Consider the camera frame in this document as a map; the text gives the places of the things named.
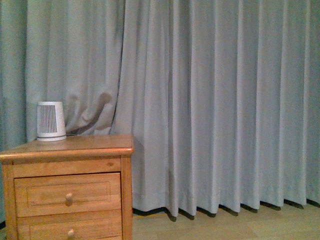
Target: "wooden floor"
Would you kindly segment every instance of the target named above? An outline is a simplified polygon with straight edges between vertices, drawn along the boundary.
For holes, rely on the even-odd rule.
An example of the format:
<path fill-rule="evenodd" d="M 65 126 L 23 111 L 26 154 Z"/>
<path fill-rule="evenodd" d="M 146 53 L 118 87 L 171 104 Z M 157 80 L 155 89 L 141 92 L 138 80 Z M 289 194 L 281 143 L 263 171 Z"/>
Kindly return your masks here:
<path fill-rule="evenodd" d="M 172 222 L 165 213 L 133 218 L 133 240 L 320 240 L 320 208 L 281 210 L 261 206 L 257 213 L 241 209 L 234 216 L 219 208 L 215 217 L 198 212 L 194 220 L 179 214 Z M 0 240 L 5 239 L 5 228 Z"/>

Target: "curtain fold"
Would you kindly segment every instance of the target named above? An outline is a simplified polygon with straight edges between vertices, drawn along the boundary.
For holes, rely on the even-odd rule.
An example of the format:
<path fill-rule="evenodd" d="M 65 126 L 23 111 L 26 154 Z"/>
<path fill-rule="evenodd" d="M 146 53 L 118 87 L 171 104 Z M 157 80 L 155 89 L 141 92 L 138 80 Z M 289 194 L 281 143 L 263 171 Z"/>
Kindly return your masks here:
<path fill-rule="evenodd" d="M 0 149 L 36 138 L 39 101 L 62 101 L 68 134 L 134 135 L 136 209 L 320 203 L 319 13 L 318 0 L 3 0 Z"/>

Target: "wooden knob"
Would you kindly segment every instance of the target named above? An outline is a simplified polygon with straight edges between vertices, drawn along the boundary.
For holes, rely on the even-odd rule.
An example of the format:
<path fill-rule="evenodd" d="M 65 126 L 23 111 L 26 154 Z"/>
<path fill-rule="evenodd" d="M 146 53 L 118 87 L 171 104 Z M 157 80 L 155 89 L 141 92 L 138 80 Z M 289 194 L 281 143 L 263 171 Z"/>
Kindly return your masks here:
<path fill-rule="evenodd" d="M 70 229 L 70 230 L 68 231 L 68 238 L 69 238 L 69 239 L 74 239 L 74 237 L 75 237 L 75 230 Z"/>
<path fill-rule="evenodd" d="M 65 204 L 67 206 L 71 206 L 72 203 L 73 203 L 72 193 L 68 193 L 67 195 L 65 195 Z"/>

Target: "wooden nightstand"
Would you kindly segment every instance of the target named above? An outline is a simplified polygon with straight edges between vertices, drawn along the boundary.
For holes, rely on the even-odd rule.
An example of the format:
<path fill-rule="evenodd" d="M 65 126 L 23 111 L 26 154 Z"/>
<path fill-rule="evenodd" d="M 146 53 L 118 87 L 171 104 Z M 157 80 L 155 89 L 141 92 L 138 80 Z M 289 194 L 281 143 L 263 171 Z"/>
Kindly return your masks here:
<path fill-rule="evenodd" d="M 33 141 L 0 153 L 8 240 L 131 240 L 131 135 Z"/>

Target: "white space heater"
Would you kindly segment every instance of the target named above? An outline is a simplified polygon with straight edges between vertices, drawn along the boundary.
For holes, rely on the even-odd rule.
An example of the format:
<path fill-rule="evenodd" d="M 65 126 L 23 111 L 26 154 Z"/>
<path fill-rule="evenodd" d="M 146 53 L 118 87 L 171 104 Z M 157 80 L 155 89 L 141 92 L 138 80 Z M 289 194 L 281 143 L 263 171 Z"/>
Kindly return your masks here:
<path fill-rule="evenodd" d="M 42 142 L 50 142 L 66 138 L 66 125 L 62 102 L 38 102 L 36 139 Z"/>

